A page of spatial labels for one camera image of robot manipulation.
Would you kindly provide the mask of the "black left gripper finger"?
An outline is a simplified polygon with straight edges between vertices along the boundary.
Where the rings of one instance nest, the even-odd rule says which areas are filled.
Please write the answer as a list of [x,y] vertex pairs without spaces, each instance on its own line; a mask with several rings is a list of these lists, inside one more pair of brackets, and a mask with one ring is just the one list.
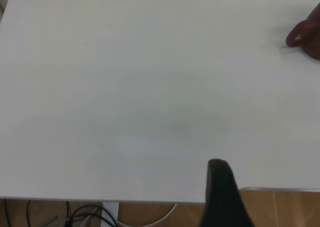
[[205,206],[200,227],[253,227],[230,165],[222,159],[208,161]]

